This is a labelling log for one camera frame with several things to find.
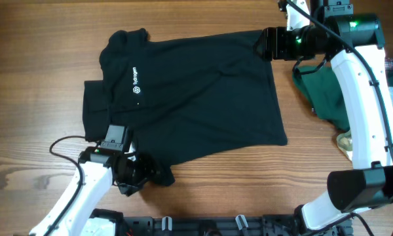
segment cable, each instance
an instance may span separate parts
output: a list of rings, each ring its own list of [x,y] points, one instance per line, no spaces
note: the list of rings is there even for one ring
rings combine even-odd
[[[351,215],[352,217],[357,217],[358,219],[360,219],[362,225],[365,227],[365,230],[367,230],[368,235],[369,235],[369,236],[374,236],[372,230],[369,228],[367,222],[365,222],[365,220],[364,220],[364,218],[362,218],[362,216],[360,216],[360,215],[357,214],[357,213],[351,213],[350,215]]]
[[[311,17],[309,14],[307,14],[305,11],[301,10],[295,3],[293,3],[291,0],[287,0],[287,4],[290,5],[292,8],[294,8],[298,13],[303,15],[305,18],[309,19],[311,22],[314,23],[315,26],[318,28],[326,31],[326,33],[330,34],[333,38],[338,40],[345,48],[349,49],[352,53],[354,53],[355,56],[358,57],[360,62],[364,65],[365,69],[367,70],[371,82],[373,83],[375,93],[377,94],[377,98],[379,100],[379,105],[380,105],[380,110],[383,116],[383,123],[384,123],[384,129],[386,130],[386,140],[387,140],[387,149],[390,152],[390,156],[393,161],[393,140],[392,140],[392,134],[390,131],[390,126],[388,124],[388,117],[387,117],[387,112],[386,112],[386,106],[383,101],[383,96],[381,94],[381,90],[379,88],[379,82],[376,79],[373,70],[369,67],[367,61],[364,59],[364,57],[351,45],[349,45],[342,37],[337,35],[335,32],[331,31],[329,28],[327,28],[325,25],[321,24],[319,21]]]
[[[54,223],[52,223],[52,225],[50,225],[50,227],[48,228],[48,230],[47,230],[47,232],[44,234],[44,236],[48,236],[48,235],[50,235],[50,234],[52,233],[52,231],[54,231],[54,229],[56,228],[56,226],[60,223],[60,220],[63,218],[64,214],[65,214],[65,213],[67,212],[67,210],[70,208],[71,204],[73,204],[74,200],[76,199],[77,195],[79,194],[79,192],[80,192],[80,190],[81,190],[81,188],[82,188],[82,186],[83,186],[83,180],[84,180],[84,179],[83,179],[83,171],[82,171],[80,165],[79,165],[77,162],[75,162],[73,159],[71,159],[70,157],[67,157],[67,156],[62,155],[62,154],[59,154],[59,153],[55,153],[55,152],[53,152],[53,150],[52,150],[52,148],[53,148],[57,143],[61,142],[62,140],[69,139],[69,138],[82,138],[82,139],[85,139],[85,137],[83,137],[83,136],[67,136],[67,137],[63,137],[63,138],[57,139],[55,142],[53,142],[53,143],[51,144],[51,146],[50,146],[50,150],[49,150],[49,151],[50,151],[50,153],[53,154],[54,156],[61,157],[61,158],[65,159],[65,160],[67,160],[67,161],[73,163],[73,164],[76,166],[77,170],[79,171],[80,180],[79,180],[79,183],[77,183],[77,188],[76,188],[76,190],[75,190],[73,196],[70,198],[70,200],[68,201],[67,205],[66,205],[66,206],[64,207],[64,209],[61,211],[61,213],[58,215],[58,217],[55,219]]]

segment wooden surface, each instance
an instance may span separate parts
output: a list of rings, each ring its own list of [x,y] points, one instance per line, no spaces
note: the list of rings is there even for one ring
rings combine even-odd
[[[27,233],[68,185],[74,167],[48,147],[84,134],[83,81],[102,79],[98,56],[112,33],[145,28],[152,41],[163,41],[286,23],[273,0],[0,0],[16,2],[49,4],[0,4],[0,235]],[[380,16],[393,57],[393,0],[353,3],[356,12]],[[98,207],[127,216],[258,216],[290,214],[319,196],[330,171],[352,165],[335,145],[337,131],[313,116],[295,89],[292,64],[272,63],[287,146],[247,147],[174,166],[173,186],[150,184],[129,198],[113,187]],[[57,150],[76,158],[85,145],[70,140]],[[364,216],[376,235],[391,232],[393,205]],[[356,235],[365,235],[357,220],[355,226]]]

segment logo on shirt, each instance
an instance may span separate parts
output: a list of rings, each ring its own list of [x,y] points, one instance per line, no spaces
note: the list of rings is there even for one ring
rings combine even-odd
[[[135,67],[132,68],[132,84],[133,85],[138,84],[138,72],[137,72],[137,68],[135,68]],[[132,89],[132,92],[139,94],[141,92],[141,89],[139,88],[139,86],[134,86],[134,88]]]

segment black cloth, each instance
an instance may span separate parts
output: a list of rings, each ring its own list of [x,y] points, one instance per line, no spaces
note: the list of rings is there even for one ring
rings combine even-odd
[[[261,30],[150,42],[118,31],[87,81],[86,139],[128,126],[138,151],[175,165],[220,151],[286,145],[271,63],[253,51]]]

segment green cloth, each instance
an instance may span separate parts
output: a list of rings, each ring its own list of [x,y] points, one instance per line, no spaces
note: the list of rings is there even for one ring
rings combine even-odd
[[[303,72],[314,68],[302,66],[299,70]],[[387,77],[388,86],[393,87],[393,72],[388,73]],[[298,77],[293,74],[293,81],[320,119],[330,121],[341,130],[349,130],[342,90],[332,68],[323,67],[316,73]]]

